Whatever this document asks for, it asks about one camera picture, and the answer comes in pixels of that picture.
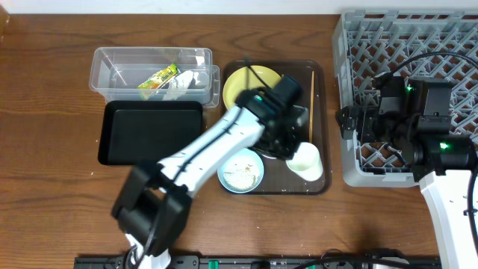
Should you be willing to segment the blue bowl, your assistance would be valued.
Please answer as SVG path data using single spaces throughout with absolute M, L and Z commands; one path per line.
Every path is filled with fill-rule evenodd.
M 264 177 L 264 164 L 257 153 L 242 149 L 217 170 L 217 175 L 227 191 L 246 194 L 260 185 Z

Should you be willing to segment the white cup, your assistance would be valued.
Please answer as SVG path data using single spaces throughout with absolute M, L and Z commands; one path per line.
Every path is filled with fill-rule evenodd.
M 286 165 L 289 170 L 307 182 L 317 181 L 323 175 L 320 151 L 312 143 L 300 143 L 293 158 L 287 160 Z

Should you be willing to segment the white tissue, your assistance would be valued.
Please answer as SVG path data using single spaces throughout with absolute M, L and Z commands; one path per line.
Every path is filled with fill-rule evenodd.
M 177 100 L 179 97 L 185 95 L 187 90 L 192 87 L 198 77 L 198 72 L 184 71 L 169 81 L 163 101 Z

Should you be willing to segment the pink bowl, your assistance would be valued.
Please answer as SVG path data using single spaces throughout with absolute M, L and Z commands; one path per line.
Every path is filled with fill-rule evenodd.
M 255 152 L 257 152 L 259 155 L 262 155 L 262 156 L 265 157 L 265 158 L 276 159 L 275 156 L 271 155 L 271 154 L 268 153 L 268 152 L 265 152 L 264 150 L 257 149 L 257 148 L 253 148 L 253 150 L 254 150 Z

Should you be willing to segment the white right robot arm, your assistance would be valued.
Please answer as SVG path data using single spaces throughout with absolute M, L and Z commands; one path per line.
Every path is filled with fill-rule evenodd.
M 439 78 L 372 78 L 379 104 L 349 105 L 336 114 L 343 140 L 382 142 L 400 151 L 432 217 L 443 268 L 477 264 L 477 152 L 466 135 L 451 134 L 452 85 Z

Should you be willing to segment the green snack wrapper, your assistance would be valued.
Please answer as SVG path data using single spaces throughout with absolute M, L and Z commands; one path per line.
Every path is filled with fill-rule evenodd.
M 152 74 L 145 82 L 137 87 L 137 89 L 140 91 L 142 100 L 147 100 L 152 97 L 156 93 L 157 89 L 163 87 L 179 73 L 179 68 L 175 64 L 170 64 L 165 69 Z

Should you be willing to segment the rice leftovers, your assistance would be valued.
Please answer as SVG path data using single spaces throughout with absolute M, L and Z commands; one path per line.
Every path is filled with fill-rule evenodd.
M 260 170 L 250 158 L 236 158 L 229 162 L 223 171 L 226 184 L 238 191 L 251 189 L 259 176 Z

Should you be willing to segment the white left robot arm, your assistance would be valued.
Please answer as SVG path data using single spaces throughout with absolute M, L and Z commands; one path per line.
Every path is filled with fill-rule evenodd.
M 243 90 L 235 106 L 177 153 L 133 167 L 111 215 L 131 242 L 125 268 L 166 268 L 168 249 L 186 227 L 196 192 L 242 149 L 290 160 L 308 119 L 300 84 L 288 75 L 274 87 Z

